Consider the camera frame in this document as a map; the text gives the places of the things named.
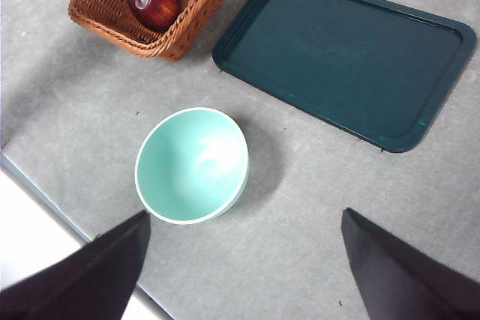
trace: tray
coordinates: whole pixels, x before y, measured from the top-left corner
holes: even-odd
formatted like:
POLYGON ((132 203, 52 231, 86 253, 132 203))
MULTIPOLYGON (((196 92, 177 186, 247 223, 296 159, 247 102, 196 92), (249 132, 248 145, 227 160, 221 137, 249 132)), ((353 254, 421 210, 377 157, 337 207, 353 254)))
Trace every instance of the tray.
POLYGON ((474 31, 385 0, 249 0, 218 67, 392 152, 423 137, 470 57, 474 31))

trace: apple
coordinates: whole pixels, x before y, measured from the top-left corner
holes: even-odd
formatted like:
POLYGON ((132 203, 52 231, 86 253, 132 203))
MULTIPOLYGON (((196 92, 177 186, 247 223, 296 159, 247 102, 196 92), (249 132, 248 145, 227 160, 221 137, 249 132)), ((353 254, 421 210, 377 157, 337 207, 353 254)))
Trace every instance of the apple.
POLYGON ((153 31, 166 31, 180 14, 177 0, 128 0, 134 16, 153 31))

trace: table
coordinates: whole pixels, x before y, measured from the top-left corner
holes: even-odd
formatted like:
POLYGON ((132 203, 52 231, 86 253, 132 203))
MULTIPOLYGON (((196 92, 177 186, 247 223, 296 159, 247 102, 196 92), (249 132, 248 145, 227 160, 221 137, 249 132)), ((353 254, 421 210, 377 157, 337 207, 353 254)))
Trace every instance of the table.
MULTIPOLYGON (((480 0, 389 1, 480 32, 480 0)), ((219 72, 212 47, 244 2, 226 0, 172 63, 74 25, 68 0, 1 0, 5 159, 91 239, 142 209, 134 161, 156 123, 191 106, 232 116, 251 156, 242 199, 195 226, 152 218, 139 286, 175 319, 366 320, 347 206, 480 281, 478 52, 421 143, 390 154, 219 72)))

